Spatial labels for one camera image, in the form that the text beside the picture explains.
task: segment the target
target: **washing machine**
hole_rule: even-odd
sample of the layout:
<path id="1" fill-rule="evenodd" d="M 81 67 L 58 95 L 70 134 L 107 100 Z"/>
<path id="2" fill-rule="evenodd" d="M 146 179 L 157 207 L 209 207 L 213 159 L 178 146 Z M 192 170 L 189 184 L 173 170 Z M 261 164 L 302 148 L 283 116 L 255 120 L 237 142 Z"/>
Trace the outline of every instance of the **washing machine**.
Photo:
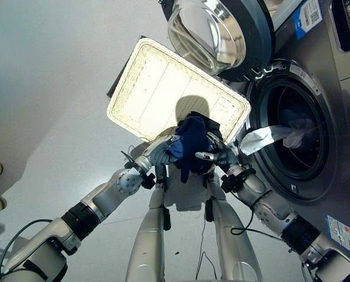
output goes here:
<path id="1" fill-rule="evenodd" d="M 350 258 L 350 242 L 338 236 L 350 231 L 350 1 L 284 1 L 280 21 L 262 0 L 160 3 L 176 51 L 249 100 L 237 141 L 288 127 L 289 115 L 312 121 L 299 147 L 279 140 L 241 158 Z"/>

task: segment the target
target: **white plastic basket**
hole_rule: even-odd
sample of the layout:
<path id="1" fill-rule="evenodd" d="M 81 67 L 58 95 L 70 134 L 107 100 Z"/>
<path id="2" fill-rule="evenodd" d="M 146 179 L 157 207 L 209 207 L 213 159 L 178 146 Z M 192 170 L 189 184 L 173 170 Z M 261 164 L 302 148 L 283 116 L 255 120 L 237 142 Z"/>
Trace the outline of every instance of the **white plastic basket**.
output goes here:
<path id="1" fill-rule="evenodd" d="M 225 143 L 243 126 L 246 99 L 152 39 L 140 39 L 108 105 L 116 124 L 153 141 L 191 111 L 220 123 Z"/>

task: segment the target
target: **black cable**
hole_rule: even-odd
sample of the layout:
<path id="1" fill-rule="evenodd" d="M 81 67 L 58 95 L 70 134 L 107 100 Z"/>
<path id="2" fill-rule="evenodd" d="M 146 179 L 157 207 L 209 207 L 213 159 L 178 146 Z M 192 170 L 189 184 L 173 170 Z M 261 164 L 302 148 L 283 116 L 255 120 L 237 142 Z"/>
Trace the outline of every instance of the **black cable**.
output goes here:
<path id="1" fill-rule="evenodd" d="M 278 241 L 284 242 L 281 238 L 272 236 L 272 235 L 270 235 L 270 234 L 268 234 L 268 233 L 265 233 L 265 232 L 262 232 L 262 231 L 259 231 L 259 230 L 255 230 L 255 229 L 250 229 L 250 228 L 248 228 L 248 227 L 251 225 L 252 221 L 253 221 L 253 216 L 254 216 L 253 208 L 252 208 L 250 205 L 248 205 L 247 203 L 245 203 L 243 200 L 241 200 L 240 198 L 238 198 L 238 196 L 236 196 L 236 195 L 233 194 L 232 192 L 231 192 L 231 194 L 233 195 L 233 197 L 235 197 L 235 198 L 236 198 L 237 200 L 239 200 L 241 203 L 243 203 L 244 205 L 246 205 L 247 207 L 249 207 L 249 208 L 251 209 L 251 212 L 252 212 L 252 214 L 251 214 L 251 219 L 249 220 L 249 223 L 246 225 L 246 227 L 244 227 L 244 228 L 239 228 L 239 227 L 233 227 L 233 228 L 231 228 L 231 231 L 230 231 L 230 232 L 231 232 L 232 235 L 238 236 L 238 235 L 242 234 L 244 231 L 252 231 L 252 232 L 256 232 L 256 233 L 259 233 L 259 234 L 268 236 L 268 237 L 270 237 L 270 238 L 276 239 L 276 240 L 278 240 Z M 234 233 L 234 230 L 241 230 L 241 232 L 239 232 L 239 233 Z"/>
<path id="2" fill-rule="evenodd" d="M 214 277 L 215 277 L 215 279 L 217 280 L 218 278 L 216 277 L 216 271 L 215 271 L 214 263 L 212 263 L 211 259 L 208 257 L 208 255 L 206 254 L 205 251 L 202 252 L 200 266 L 201 266 L 201 264 L 202 264 L 202 258 L 204 257 L 204 255 L 205 255 L 206 259 L 211 263 L 212 269 L 213 269 L 213 271 L 214 271 Z"/>
<path id="3" fill-rule="evenodd" d="M 251 210 L 252 214 L 251 214 L 251 219 L 249 220 L 249 223 L 244 227 L 244 228 L 239 228 L 239 227 L 233 227 L 231 228 L 231 234 L 232 235 L 235 235 L 235 236 L 239 236 L 240 234 L 243 234 L 244 231 L 247 231 L 248 230 L 248 227 L 251 225 L 252 221 L 253 221 L 253 216 L 254 216 L 254 213 L 253 213 L 253 210 Z M 233 231 L 234 230 L 241 230 L 239 233 L 234 233 Z"/>
<path id="4" fill-rule="evenodd" d="M 275 239 L 275 240 L 284 242 L 284 240 L 281 239 L 281 238 L 275 237 L 275 236 L 273 236 L 273 235 L 270 235 L 270 234 L 268 234 L 268 233 L 265 233 L 265 232 L 262 232 L 262 231 L 259 231 L 259 230 L 256 230 L 256 229 L 238 228 L 238 227 L 233 227 L 233 228 L 231 228 L 231 234 L 237 236 L 237 235 L 239 235 L 239 233 L 234 233 L 234 230 L 244 230 L 244 231 L 256 232 L 256 233 L 259 233 L 259 234 L 261 234 L 261 235 L 265 235 L 265 236 L 268 236 L 268 237 L 273 238 L 273 239 Z"/>
<path id="5" fill-rule="evenodd" d="M 201 246 L 199 248 L 199 258 L 198 258 L 198 265 L 197 265 L 197 270 L 196 270 L 196 280 L 198 278 L 198 274 L 199 274 L 199 271 L 201 269 L 202 258 L 204 257 L 204 255 L 205 255 L 206 259 L 211 263 L 212 269 L 214 271 L 214 277 L 215 277 L 215 279 L 217 279 L 214 263 L 212 263 L 211 259 L 208 257 L 208 255 L 206 254 L 205 251 L 202 252 L 202 244 L 204 242 L 205 227 L 206 227 L 206 217 L 204 217 L 204 228 L 202 228 L 202 234 L 201 234 Z"/>
<path id="6" fill-rule="evenodd" d="M 242 199 L 240 199 L 238 196 L 236 196 L 235 194 L 233 194 L 231 192 L 231 195 L 233 195 L 233 197 L 235 197 L 237 200 L 239 200 L 241 203 L 243 203 L 244 205 L 246 205 L 247 207 L 249 207 L 250 209 L 252 209 L 252 207 L 250 205 L 248 205 L 247 203 L 245 203 Z"/>
<path id="7" fill-rule="evenodd" d="M 306 269 L 308 269 L 308 272 L 309 272 L 309 275 L 311 276 L 312 281 L 315 281 L 315 277 L 312 274 L 311 270 L 309 269 L 309 267 L 307 265 L 305 265 L 305 266 L 306 266 Z"/>
<path id="8" fill-rule="evenodd" d="M 0 275 L 1 275 L 1 267 L 2 267 L 2 263 L 4 262 L 4 258 L 6 256 L 6 253 L 8 252 L 10 246 L 12 243 L 14 243 L 14 241 L 16 240 L 16 238 L 18 238 L 18 236 L 24 231 L 26 230 L 28 227 L 30 227 L 31 225 L 37 223 L 37 222 L 51 222 L 52 220 L 50 219 L 38 219 L 38 220 L 34 220 L 30 223 L 28 223 L 25 227 L 23 227 L 22 229 L 20 229 L 20 231 L 17 232 L 16 235 L 14 235 L 14 237 L 10 240 L 10 242 L 7 244 L 7 246 L 4 249 L 4 252 L 2 253 L 1 259 L 0 259 Z"/>
<path id="9" fill-rule="evenodd" d="M 206 217 L 204 217 L 204 228 L 202 229 L 202 233 L 201 233 L 201 246 L 199 247 L 199 257 L 198 257 L 198 265 L 197 265 L 197 270 L 196 270 L 196 280 L 198 277 L 199 269 L 201 268 L 202 243 L 204 242 L 205 227 L 206 227 Z"/>
<path id="10" fill-rule="evenodd" d="M 308 282 L 308 279 L 305 276 L 305 271 L 304 271 L 304 263 L 302 263 L 302 274 L 305 282 Z"/>
<path id="11" fill-rule="evenodd" d="M 18 272 L 18 271 L 32 271 L 32 270 L 29 270 L 29 269 L 27 269 L 27 268 L 13 269 L 13 270 L 10 270 L 10 271 L 6 272 L 5 274 L 1 274 L 1 275 L 0 275 L 0 280 L 1 280 L 2 278 L 4 278 L 5 276 L 11 274 L 11 273 Z"/>

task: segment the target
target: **sticker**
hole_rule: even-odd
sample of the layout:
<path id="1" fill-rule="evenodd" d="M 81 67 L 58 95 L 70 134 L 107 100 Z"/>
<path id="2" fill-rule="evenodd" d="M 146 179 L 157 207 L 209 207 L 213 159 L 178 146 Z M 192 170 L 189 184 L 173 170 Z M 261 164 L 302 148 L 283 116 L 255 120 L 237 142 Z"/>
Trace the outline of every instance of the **sticker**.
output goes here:
<path id="1" fill-rule="evenodd" d="M 321 94 L 321 91 L 320 91 L 320 89 L 318 89 L 314 80 L 302 68 L 300 68 L 299 66 L 296 66 L 292 63 L 290 65 L 290 72 L 300 76 L 312 88 L 312 90 L 314 91 L 314 94 L 316 94 L 316 96 Z"/>
<path id="2" fill-rule="evenodd" d="M 350 227 L 331 216 L 326 216 L 326 221 L 332 239 L 350 251 Z"/>
<path id="3" fill-rule="evenodd" d="M 301 39 L 315 25 L 322 21 L 318 0 L 307 0 L 292 15 L 296 37 Z"/>

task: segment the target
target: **navy blue cloth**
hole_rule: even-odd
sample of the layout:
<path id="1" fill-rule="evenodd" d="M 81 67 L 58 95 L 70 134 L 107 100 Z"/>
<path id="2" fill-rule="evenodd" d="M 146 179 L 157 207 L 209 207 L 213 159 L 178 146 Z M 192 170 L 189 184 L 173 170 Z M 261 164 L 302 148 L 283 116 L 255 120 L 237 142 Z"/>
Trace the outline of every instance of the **navy blue cloth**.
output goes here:
<path id="1" fill-rule="evenodd" d="M 205 122 L 199 116 L 189 116 L 179 122 L 175 134 L 180 135 L 180 139 L 171 144 L 169 151 L 179 158 L 175 166 L 181 169 L 181 182 L 186 183 L 189 171 L 204 174 L 212 166 L 212 162 L 195 157 L 196 152 L 210 152 L 211 145 Z"/>

